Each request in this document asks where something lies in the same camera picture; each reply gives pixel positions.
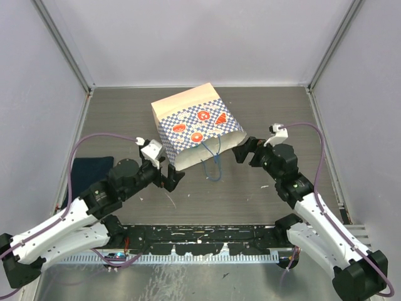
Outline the blue checkered paper bag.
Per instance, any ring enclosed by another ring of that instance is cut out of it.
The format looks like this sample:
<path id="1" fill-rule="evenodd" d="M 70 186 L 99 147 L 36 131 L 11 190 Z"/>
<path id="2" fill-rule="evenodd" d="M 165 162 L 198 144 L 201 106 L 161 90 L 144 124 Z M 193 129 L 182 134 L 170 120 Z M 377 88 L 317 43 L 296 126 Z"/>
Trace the blue checkered paper bag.
<path id="1" fill-rule="evenodd" d="M 246 131 L 211 83 L 151 103 L 157 131 L 177 171 L 202 164 L 207 179 L 222 177 L 221 154 L 237 146 Z"/>

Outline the dark navy cloth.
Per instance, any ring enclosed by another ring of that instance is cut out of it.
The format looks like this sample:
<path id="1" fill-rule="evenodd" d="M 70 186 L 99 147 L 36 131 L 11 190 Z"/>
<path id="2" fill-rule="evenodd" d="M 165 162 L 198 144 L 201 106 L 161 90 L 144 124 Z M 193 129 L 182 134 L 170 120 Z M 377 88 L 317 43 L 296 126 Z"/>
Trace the dark navy cloth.
<path id="1" fill-rule="evenodd" d="M 71 171 L 72 201 L 93 183 L 106 177 L 114 165 L 114 157 L 76 158 Z"/>

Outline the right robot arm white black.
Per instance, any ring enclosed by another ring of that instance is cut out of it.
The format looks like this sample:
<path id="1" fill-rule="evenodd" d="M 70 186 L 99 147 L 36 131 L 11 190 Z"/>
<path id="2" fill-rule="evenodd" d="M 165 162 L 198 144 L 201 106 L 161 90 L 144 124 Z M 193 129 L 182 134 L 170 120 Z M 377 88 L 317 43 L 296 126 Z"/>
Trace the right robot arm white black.
<path id="1" fill-rule="evenodd" d="M 387 257 L 371 251 L 336 218 L 300 173 L 292 146 L 272 146 L 250 137 L 232 151 L 238 163 L 253 154 L 249 165 L 263 168 L 275 180 L 278 196 L 293 210 L 275 222 L 277 244 L 294 245 L 308 254 L 328 274 L 342 300 L 366 300 L 386 289 Z"/>

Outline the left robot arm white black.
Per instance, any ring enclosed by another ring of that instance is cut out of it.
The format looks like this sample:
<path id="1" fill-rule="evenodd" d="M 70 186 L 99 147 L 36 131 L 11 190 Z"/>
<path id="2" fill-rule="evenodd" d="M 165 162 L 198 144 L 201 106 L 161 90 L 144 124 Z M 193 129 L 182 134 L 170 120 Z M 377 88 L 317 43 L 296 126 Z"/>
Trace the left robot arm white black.
<path id="1" fill-rule="evenodd" d="M 149 160 L 124 159 L 58 214 L 19 235 L 3 233 L 1 261 L 10 287 L 22 288 L 75 252 L 121 247 L 125 232 L 113 212 L 150 184 L 172 192 L 184 175 L 173 165 L 163 175 Z"/>

